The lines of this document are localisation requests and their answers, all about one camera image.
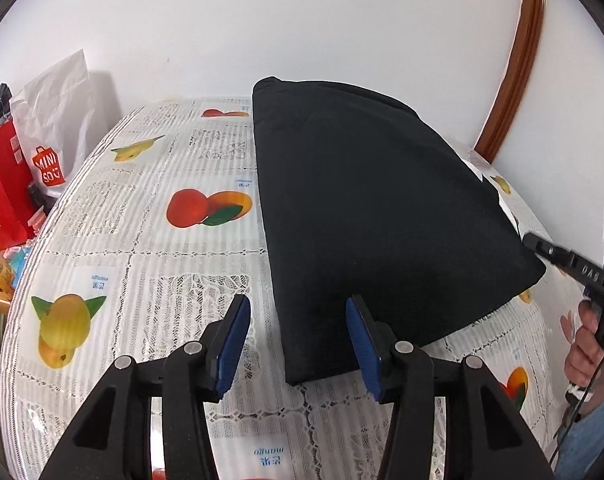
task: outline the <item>tablecloth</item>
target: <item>tablecloth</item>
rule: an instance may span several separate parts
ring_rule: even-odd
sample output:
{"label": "tablecloth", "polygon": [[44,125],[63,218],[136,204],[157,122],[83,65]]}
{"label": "tablecloth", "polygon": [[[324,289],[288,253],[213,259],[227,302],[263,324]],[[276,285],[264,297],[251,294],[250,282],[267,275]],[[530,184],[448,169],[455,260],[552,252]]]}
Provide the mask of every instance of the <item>tablecloth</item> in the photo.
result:
{"label": "tablecloth", "polygon": [[[117,356],[143,362],[168,355],[220,319],[237,293],[251,299],[249,334],[232,389],[206,410],[221,479],[375,479],[391,409],[371,399],[360,373],[285,383],[251,116],[246,98],[135,110],[100,142],[56,204],[19,283],[2,347],[2,435],[17,480],[38,478]],[[451,145],[495,184],[522,234],[548,236],[494,168]],[[189,219],[175,218],[169,206],[184,197],[190,218],[204,222],[177,226]],[[86,304],[89,330],[79,348],[59,351],[47,342],[76,344],[86,320],[64,339],[40,316],[68,295]],[[449,360],[477,354],[503,384],[526,382],[521,413],[547,447],[566,387],[568,343],[559,317],[575,311],[580,298],[575,283],[551,267],[531,290],[425,349]],[[437,399],[434,409],[431,478],[442,479],[445,401]],[[160,414],[161,403],[153,402],[154,466],[163,464]]]}

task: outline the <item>blue gripper pad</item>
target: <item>blue gripper pad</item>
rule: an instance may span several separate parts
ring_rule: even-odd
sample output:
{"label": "blue gripper pad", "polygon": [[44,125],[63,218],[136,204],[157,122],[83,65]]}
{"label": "blue gripper pad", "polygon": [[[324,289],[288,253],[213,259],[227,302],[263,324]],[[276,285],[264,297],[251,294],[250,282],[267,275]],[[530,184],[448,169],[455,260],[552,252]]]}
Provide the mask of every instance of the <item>blue gripper pad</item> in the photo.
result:
{"label": "blue gripper pad", "polygon": [[217,380],[213,389],[215,395],[220,399],[231,389],[237,365],[242,356],[244,341],[251,324],[251,302],[249,298],[241,294],[236,295],[224,317],[224,324],[226,324],[229,316],[231,316],[230,325],[220,328],[220,332],[225,329],[226,338],[224,338],[217,355]]}
{"label": "blue gripper pad", "polygon": [[366,324],[352,298],[346,302],[346,325],[351,336],[351,344],[357,356],[362,379],[367,390],[378,402],[384,394],[380,381],[382,372],[382,359],[375,350],[373,340],[367,330]]}

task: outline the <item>white plastic bag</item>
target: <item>white plastic bag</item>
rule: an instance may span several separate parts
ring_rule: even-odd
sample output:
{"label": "white plastic bag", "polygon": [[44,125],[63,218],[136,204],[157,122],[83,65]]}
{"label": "white plastic bag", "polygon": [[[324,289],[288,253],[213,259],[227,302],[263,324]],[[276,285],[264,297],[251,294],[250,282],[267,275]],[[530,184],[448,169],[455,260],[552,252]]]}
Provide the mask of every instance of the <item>white plastic bag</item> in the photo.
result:
{"label": "white plastic bag", "polygon": [[84,51],[51,66],[10,100],[15,130],[41,191],[59,198],[106,135]]}

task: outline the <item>wall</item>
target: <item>wall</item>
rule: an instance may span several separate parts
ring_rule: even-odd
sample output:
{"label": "wall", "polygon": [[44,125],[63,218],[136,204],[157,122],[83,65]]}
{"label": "wall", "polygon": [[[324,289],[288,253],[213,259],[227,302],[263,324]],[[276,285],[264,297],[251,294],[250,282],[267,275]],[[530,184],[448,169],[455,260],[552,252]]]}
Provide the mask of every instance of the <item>wall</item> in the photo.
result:
{"label": "wall", "polygon": [[84,48],[109,124],[178,96],[330,79],[393,95],[472,145],[504,74],[520,0],[18,0],[0,24],[17,90]]}
{"label": "wall", "polygon": [[578,0],[546,0],[540,49],[495,167],[549,234],[604,256],[604,36]]}

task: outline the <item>hand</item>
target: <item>hand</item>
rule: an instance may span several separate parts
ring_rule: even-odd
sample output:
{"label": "hand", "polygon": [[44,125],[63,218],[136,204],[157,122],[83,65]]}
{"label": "hand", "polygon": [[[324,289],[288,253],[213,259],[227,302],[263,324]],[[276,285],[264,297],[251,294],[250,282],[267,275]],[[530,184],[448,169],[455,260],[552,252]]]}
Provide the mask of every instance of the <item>hand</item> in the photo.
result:
{"label": "hand", "polygon": [[[582,301],[578,306],[578,313],[583,326],[575,333],[575,342],[564,361],[564,373],[573,384],[586,387],[595,373],[595,368],[604,358],[604,350],[595,341],[598,318],[591,309],[591,303]],[[604,367],[600,369],[595,384],[592,399],[585,403],[581,410],[583,414],[591,412],[604,400]]]}

